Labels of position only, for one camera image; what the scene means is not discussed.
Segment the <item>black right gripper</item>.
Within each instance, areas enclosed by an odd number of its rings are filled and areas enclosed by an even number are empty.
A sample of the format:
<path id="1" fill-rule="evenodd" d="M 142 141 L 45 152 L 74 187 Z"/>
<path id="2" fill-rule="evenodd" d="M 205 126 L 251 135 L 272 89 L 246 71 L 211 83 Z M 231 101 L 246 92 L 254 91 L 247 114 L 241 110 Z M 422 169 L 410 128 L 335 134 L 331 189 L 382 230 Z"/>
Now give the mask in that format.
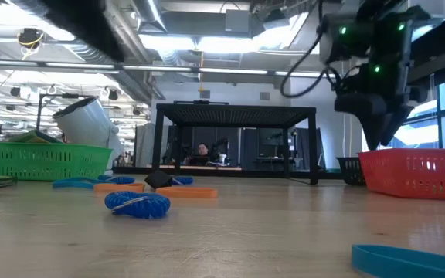
<path id="1" fill-rule="evenodd" d="M 335 110 L 345 113 L 392 113 L 368 115 L 361 120 L 370 151 L 379 144 L 387 146 L 408 118 L 413 107 L 410 101 L 426 101 L 426 90 L 409 86 L 410 63 L 363 63 L 345 74 L 335 85 Z"/>

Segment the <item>blue rubber band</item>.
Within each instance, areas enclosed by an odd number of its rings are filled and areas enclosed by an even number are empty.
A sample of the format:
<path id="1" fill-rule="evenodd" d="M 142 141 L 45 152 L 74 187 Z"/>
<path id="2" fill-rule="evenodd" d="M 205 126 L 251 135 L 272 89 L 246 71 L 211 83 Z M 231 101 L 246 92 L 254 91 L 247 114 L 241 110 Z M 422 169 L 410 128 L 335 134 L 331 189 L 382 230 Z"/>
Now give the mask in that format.
<path id="1" fill-rule="evenodd" d="M 96 184 L 103 184 L 105 181 L 92 178 L 66 178 L 54 181 L 53 188 L 83 188 L 93 190 Z"/>
<path id="2" fill-rule="evenodd" d="M 445 278 L 445 256 L 393 246 L 353 245 L 352 267 L 378 278 Z"/>

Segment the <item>black plastic basket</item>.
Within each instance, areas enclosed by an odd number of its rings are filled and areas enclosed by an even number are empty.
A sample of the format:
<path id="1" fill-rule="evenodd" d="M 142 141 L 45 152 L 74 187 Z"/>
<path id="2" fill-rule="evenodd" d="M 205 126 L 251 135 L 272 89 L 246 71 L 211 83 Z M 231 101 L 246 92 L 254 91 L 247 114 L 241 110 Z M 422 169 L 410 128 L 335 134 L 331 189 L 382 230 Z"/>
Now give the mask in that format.
<path id="1" fill-rule="evenodd" d="M 358 157 L 337 158 L 341 176 L 347 185 L 366 186 L 362 166 Z"/>

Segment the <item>red plastic basket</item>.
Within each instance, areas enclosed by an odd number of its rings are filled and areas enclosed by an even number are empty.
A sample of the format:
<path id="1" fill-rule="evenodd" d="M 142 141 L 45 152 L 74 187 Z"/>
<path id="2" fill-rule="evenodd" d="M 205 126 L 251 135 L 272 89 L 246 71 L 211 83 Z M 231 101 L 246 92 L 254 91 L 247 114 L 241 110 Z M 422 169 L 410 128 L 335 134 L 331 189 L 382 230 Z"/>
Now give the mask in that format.
<path id="1" fill-rule="evenodd" d="M 400 198 L 445 200 L 445 149 L 393 148 L 358 156 L 368 190 Z"/>

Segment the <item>black mesh shelf riser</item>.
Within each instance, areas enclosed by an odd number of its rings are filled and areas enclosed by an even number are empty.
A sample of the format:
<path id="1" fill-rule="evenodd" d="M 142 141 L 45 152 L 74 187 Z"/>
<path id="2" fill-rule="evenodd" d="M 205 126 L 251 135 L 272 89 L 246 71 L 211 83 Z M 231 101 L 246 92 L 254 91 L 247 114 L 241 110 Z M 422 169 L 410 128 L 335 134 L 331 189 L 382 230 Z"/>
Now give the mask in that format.
<path id="1" fill-rule="evenodd" d="M 153 171 L 160 168 L 161 139 L 164 119 L 168 118 L 180 131 L 184 127 L 251 127 L 274 128 L 287 132 L 303 120 L 308 121 L 309 175 L 311 185 L 318 184 L 317 127 L 314 107 L 249 106 L 223 103 L 159 103 L 156 105 L 155 133 L 152 154 Z"/>

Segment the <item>linear ceiling light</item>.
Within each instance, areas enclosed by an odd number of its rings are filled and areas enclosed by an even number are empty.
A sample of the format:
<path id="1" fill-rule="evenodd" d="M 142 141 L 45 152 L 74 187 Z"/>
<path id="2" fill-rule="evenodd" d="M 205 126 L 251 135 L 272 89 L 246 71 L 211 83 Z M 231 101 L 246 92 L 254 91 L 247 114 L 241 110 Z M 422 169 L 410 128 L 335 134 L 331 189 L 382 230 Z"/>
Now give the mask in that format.
<path id="1" fill-rule="evenodd" d="M 167 73 L 213 73 L 213 74 L 236 74 L 252 76 L 277 76 L 285 77 L 287 71 L 271 69 L 233 69 L 200 66 L 154 66 L 154 65 L 123 65 L 97 64 L 97 63 L 65 63 L 46 61 L 22 61 L 0 59 L 0 70 L 35 70 L 35 71 L 79 71 L 84 73 L 113 73 L 120 71 L 147 71 L 147 72 L 167 72 Z"/>

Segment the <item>grey ceiling unit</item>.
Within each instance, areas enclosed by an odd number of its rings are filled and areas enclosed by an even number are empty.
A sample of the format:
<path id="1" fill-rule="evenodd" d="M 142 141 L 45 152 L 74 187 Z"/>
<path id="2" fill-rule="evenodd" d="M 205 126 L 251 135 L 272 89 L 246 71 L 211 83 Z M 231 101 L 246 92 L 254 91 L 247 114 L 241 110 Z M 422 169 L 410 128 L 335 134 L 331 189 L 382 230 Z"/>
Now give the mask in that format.
<path id="1" fill-rule="evenodd" d="M 226 10 L 225 31 L 245 32 L 250 30 L 250 13 L 245 10 Z"/>

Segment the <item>person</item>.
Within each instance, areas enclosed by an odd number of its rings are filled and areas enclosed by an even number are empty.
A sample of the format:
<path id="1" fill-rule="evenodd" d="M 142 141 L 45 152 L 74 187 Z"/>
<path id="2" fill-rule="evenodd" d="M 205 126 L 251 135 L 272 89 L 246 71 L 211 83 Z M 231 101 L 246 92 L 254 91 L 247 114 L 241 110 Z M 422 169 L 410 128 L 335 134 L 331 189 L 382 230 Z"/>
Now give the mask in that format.
<path id="1" fill-rule="evenodd" d="M 219 161 L 219 145 L 213 144 L 209 147 L 205 143 L 200 143 L 195 154 L 189 155 L 183 161 L 184 165 L 205 166 Z"/>

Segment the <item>black binder clip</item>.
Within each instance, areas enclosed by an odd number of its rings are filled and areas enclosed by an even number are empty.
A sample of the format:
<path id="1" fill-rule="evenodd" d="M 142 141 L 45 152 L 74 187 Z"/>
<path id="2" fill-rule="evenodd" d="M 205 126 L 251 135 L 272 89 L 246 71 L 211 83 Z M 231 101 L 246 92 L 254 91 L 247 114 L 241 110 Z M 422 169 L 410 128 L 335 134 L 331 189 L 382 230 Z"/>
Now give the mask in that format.
<path id="1" fill-rule="evenodd" d="M 172 186 L 172 176 L 160 170 L 150 173 L 144 181 L 154 190 Z"/>

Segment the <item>white mug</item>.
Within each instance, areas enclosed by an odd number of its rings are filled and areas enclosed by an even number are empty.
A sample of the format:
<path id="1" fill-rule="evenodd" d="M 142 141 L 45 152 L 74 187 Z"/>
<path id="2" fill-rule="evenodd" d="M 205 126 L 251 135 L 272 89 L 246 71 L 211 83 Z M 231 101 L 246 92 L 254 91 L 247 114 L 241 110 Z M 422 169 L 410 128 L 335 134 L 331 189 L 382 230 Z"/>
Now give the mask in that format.
<path id="1" fill-rule="evenodd" d="M 52 118 L 70 143 L 111 149 L 105 173 L 113 172 L 113 162 L 124 146 L 119 139 L 119 127 L 107 116 L 97 97 L 86 97 L 70 104 L 54 113 Z"/>

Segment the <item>green plastic basket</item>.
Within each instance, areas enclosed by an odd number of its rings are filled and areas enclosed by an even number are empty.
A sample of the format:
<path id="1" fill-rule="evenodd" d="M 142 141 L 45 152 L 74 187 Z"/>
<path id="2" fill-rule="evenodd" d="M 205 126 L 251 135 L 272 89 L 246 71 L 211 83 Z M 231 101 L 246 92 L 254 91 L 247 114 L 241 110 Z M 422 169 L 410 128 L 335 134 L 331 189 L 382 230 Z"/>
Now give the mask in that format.
<path id="1" fill-rule="evenodd" d="M 96 178 L 106 171 L 111 153 L 82 144 L 0 142 L 0 175 L 22 181 Z"/>

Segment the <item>black pole stand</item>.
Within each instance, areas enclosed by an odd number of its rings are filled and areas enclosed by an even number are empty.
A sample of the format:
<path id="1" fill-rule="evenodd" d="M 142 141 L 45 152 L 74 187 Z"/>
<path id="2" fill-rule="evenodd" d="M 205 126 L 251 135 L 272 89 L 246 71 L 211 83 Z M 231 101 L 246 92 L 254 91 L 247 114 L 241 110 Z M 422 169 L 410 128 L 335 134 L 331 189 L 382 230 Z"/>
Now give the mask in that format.
<path id="1" fill-rule="evenodd" d="M 80 95 L 78 93 L 56 93 L 56 94 L 50 94 L 50 93 L 44 93 L 39 95 L 39 102 L 38 102 L 38 110 L 37 110 L 37 118 L 36 118 L 36 130 L 40 130 L 41 127 L 41 119 L 42 119 L 42 109 L 44 108 L 44 100 L 48 98 L 49 100 L 54 100 L 56 97 L 62 98 L 62 99 L 78 99 Z"/>

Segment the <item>silver round duct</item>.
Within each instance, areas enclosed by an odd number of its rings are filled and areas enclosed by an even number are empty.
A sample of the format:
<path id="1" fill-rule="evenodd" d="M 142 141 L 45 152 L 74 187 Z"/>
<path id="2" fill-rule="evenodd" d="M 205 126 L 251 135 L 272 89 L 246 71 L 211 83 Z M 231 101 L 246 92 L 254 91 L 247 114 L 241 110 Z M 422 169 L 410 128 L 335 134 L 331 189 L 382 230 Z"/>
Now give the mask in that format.
<path id="1" fill-rule="evenodd" d="M 132 7 L 139 19 L 139 27 L 151 25 L 161 32 L 167 32 L 161 19 L 158 0 L 131 0 Z"/>

